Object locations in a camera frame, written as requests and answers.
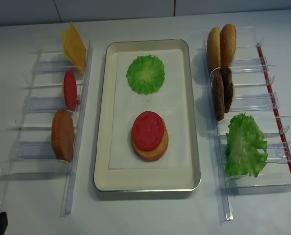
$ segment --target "bottom bun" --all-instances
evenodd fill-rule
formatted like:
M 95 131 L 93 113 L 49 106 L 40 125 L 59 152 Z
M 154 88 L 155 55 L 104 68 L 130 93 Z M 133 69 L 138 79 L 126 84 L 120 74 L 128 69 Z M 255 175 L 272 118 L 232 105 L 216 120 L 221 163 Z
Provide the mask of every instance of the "bottom bun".
M 134 143 L 133 139 L 131 138 L 132 147 L 135 150 L 135 152 L 138 154 L 139 157 L 141 157 L 143 160 L 146 161 L 155 161 L 158 160 L 162 155 L 165 153 L 167 149 L 167 145 L 169 144 L 169 136 L 167 134 L 167 130 L 163 121 L 164 125 L 164 134 L 161 143 L 159 146 L 157 146 L 155 149 L 151 151 L 143 151 L 139 149 L 136 144 Z

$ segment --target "tray rim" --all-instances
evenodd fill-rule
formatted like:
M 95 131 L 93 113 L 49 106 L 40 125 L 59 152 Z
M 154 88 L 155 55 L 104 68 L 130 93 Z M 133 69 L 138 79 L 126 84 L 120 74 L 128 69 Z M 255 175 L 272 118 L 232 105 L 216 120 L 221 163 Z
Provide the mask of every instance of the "tray rim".
M 119 193 L 139 193 L 139 192 L 192 192 L 194 191 L 201 183 L 201 166 L 200 166 L 200 159 L 199 159 L 199 150 L 198 150 L 198 143 L 197 143 L 197 133 L 196 133 L 196 121 L 195 121 L 195 115 L 194 115 L 194 137 L 195 137 L 195 143 L 196 143 L 196 151 L 197 151 L 197 164 L 198 164 L 198 167 L 197 167 L 197 170 L 198 170 L 198 174 L 199 174 L 199 177 L 198 177 L 198 180 L 194 182 L 196 182 L 195 184 L 193 184 L 192 187 L 189 187 L 189 188 L 177 188 L 177 189 L 174 189 L 174 188 L 170 188 L 170 189 L 120 189 L 120 190 L 103 190 L 103 189 L 100 189 L 96 183 L 96 165 L 97 165 L 97 149 L 98 149 L 98 140 L 99 140 L 99 135 L 100 135 L 100 122 L 101 122 L 101 110 L 102 110 L 102 101 L 103 101 L 103 92 L 104 92 L 104 84 L 105 84 L 105 73 L 106 73 L 106 70 L 107 70 L 107 53 L 109 51 L 109 48 L 114 45 L 114 44 L 123 44 L 123 43 L 154 43 L 154 42 L 164 42 L 164 41 L 180 41 L 182 43 L 185 43 L 185 47 L 186 47 L 186 51 L 187 51 L 187 54 L 188 54 L 188 58 L 185 58 L 185 55 L 183 57 L 183 59 L 188 59 L 188 74 L 186 75 L 186 71 L 184 70 L 184 73 L 185 73 L 185 76 L 184 76 L 184 80 L 186 81 L 186 77 L 189 79 L 189 82 L 190 82 L 190 98 L 192 99 L 192 102 L 193 102 L 193 106 L 192 106 L 192 111 L 194 113 L 194 100 L 193 100 L 193 91 L 192 91 L 192 77 L 191 77 L 191 66 L 190 66 L 190 53 L 189 53 L 189 46 L 188 46 L 188 43 L 183 40 L 183 39 L 160 39 L 160 40 L 141 40 L 141 41 L 121 41 L 121 42 L 112 42 L 106 49 L 106 54 L 105 54 L 105 66 L 104 66 L 104 76 L 103 76 L 103 85 L 102 85 L 102 93 L 101 93 L 101 102 L 100 102 L 100 109 L 99 109 L 99 120 L 98 120 L 98 123 L 99 123 L 99 126 L 98 126 L 98 136 L 97 136 L 97 142 L 96 142 L 96 145 L 95 145 L 95 162 L 94 162 L 94 173 L 93 173 L 93 184 L 95 186 L 95 188 L 99 191 L 99 192 L 102 192 L 102 193 L 112 193 L 112 192 L 119 192 Z

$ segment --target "top bun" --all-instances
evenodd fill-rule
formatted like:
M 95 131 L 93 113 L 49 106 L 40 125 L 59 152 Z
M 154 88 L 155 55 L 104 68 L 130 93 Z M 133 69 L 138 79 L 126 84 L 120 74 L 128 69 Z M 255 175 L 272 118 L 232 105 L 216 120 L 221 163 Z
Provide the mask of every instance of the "top bun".
M 220 32 L 220 58 L 222 67 L 229 67 L 231 65 L 235 50 L 236 28 L 232 24 L 227 24 Z
M 209 66 L 213 70 L 217 67 L 220 67 L 220 36 L 219 36 L 219 28 L 212 28 L 209 33 L 208 42 L 207 42 L 207 53 Z

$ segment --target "tray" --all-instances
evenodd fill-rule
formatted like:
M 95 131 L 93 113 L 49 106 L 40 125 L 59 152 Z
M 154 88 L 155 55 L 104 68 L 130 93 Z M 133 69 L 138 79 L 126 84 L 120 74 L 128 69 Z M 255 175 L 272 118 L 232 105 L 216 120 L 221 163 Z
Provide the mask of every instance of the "tray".
M 217 188 L 218 208 L 221 222 L 233 220 L 230 195 L 233 189 L 247 187 L 291 186 L 291 148 L 285 133 L 290 127 L 291 117 L 279 116 L 278 98 L 272 90 L 276 76 L 276 67 L 269 65 L 263 56 L 261 45 L 263 40 L 256 36 L 253 27 L 237 28 L 237 45 L 235 58 L 231 65 L 234 98 L 231 109 L 225 114 L 225 119 L 217 122 L 215 119 L 212 95 L 212 79 L 219 69 L 209 71 L 205 34 L 203 54 L 206 72 L 206 84 L 211 112 L 208 122 L 208 132 L 211 146 L 211 159 Z M 252 115 L 268 142 L 268 158 L 266 166 L 255 177 L 232 176 L 225 174 L 226 164 L 226 133 L 230 119 L 238 113 Z
M 78 92 L 77 107 L 72 112 L 75 142 L 73 160 L 66 163 L 58 161 L 53 152 L 51 126 L 55 112 L 67 109 L 61 87 L 65 72 L 69 69 L 75 71 L 75 66 L 66 60 L 61 51 L 40 50 L 36 53 L 33 68 L 24 73 L 27 97 L 20 117 L 15 120 L 14 129 L 18 132 L 17 138 L 9 160 L 0 162 L 6 180 L 0 211 L 5 209 L 5 204 L 12 201 L 12 188 L 17 188 L 27 199 L 42 197 L 44 208 L 48 210 L 61 205 L 61 216 L 71 213 L 91 60 L 92 47 L 89 43 L 85 73 L 83 76 L 75 73 Z M 27 183 L 30 179 L 37 181 L 34 184 Z M 56 182 L 56 187 L 62 189 L 63 197 L 59 197 L 63 199 L 62 202 L 57 203 L 50 197 L 51 184 L 45 183 L 48 180 Z
M 137 56 L 157 55 L 165 81 L 151 95 L 128 85 L 128 66 Z M 146 163 L 131 148 L 131 127 L 143 111 L 165 122 L 169 145 L 162 158 Z M 94 184 L 100 191 L 192 191 L 201 179 L 188 45 L 160 40 L 111 44 L 106 52 Z

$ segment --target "cheese slice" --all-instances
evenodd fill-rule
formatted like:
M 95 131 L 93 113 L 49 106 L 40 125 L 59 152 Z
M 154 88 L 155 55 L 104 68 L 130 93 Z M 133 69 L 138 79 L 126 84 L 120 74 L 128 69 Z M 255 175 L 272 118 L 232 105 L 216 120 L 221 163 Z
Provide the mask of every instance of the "cheese slice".
M 79 66 L 76 69 L 83 75 L 87 50 L 72 22 L 70 23 L 67 34 L 63 32 L 63 44 L 64 55 L 74 65 Z

